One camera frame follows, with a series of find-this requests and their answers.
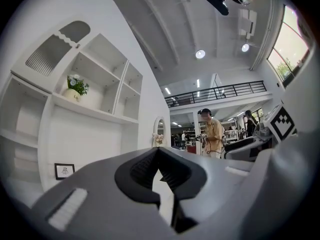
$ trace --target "small flower pot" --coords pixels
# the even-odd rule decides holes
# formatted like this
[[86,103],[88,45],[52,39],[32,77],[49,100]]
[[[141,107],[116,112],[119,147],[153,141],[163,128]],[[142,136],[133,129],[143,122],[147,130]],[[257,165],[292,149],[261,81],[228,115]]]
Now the small flower pot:
[[63,96],[73,102],[80,102],[81,95],[74,89],[66,89],[63,93]]

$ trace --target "woman in black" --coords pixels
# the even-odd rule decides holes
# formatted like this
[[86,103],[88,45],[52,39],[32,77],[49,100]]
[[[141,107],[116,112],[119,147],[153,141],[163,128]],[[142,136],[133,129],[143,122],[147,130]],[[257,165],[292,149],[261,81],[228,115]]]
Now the woman in black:
[[245,112],[245,116],[248,119],[247,125],[246,125],[246,131],[248,132],[248,137],[252,136],[254,133],[254,129],[256,128],[256,125],[258,124],[257,120],[252,116],[251,111],[247,110]]

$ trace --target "arched mirror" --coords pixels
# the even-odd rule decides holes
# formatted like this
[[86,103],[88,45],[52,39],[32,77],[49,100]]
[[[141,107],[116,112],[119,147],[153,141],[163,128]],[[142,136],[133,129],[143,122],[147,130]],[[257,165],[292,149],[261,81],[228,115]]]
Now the arched mirror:
[[165,119],[162,116],[158,116],[154,122],[152,146],[165,147],[167,145],[166,136]]

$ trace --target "flower vase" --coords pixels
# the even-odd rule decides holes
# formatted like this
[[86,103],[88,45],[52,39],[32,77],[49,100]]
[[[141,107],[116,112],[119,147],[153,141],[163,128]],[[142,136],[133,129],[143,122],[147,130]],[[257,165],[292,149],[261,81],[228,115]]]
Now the flower vase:
[[159,142],[155,142],[155,146],[157,147],[157,148],[159,148],[159,147],[165,147],[166,145],[165,145],[165,143],[164,143],[164,141],[162,142],[162,143],[159,143]]
[[74,89],[66,89],[63,93],[63,96],[73,102],[80,102],[81,95]]

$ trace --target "red object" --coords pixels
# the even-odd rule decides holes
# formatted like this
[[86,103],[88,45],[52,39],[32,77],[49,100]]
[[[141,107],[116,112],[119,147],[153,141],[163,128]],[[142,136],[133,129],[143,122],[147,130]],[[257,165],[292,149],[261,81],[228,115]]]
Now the red object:
[[187,150],[189,153],[194,153],[194,154],[197,153],[197,147],[196,147],[196,146],[187,146],[186,150]]

